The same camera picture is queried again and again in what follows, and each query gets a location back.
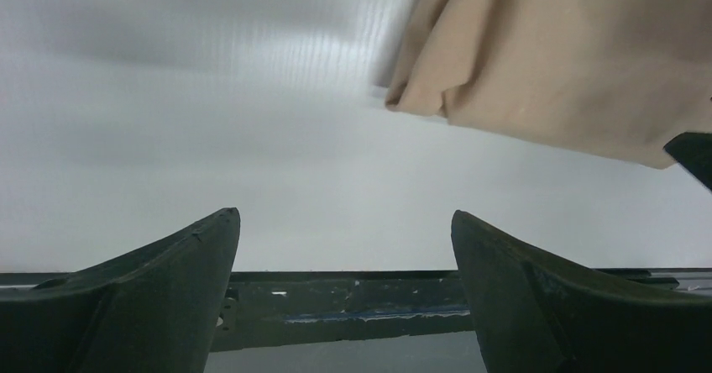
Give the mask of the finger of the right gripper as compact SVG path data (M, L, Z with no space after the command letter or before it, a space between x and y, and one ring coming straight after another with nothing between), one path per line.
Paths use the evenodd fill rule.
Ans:
M666 143L664 150L711 191L711 133L682 133Z

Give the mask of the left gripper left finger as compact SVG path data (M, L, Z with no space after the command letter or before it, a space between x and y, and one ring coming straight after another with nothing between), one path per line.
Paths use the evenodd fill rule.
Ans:
M2 371L203 371L239 228L224 208L85 270L2 289Z

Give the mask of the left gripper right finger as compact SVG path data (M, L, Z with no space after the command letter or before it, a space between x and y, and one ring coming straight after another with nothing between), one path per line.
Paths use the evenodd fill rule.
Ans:
M463 211L451 240L487 371L710 371L709 297L592 270Z

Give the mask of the beige t shirt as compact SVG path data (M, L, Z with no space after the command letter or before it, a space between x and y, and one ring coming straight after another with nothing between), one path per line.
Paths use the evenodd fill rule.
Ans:
M711 130L711 0L418 0L385 103L664 169Z

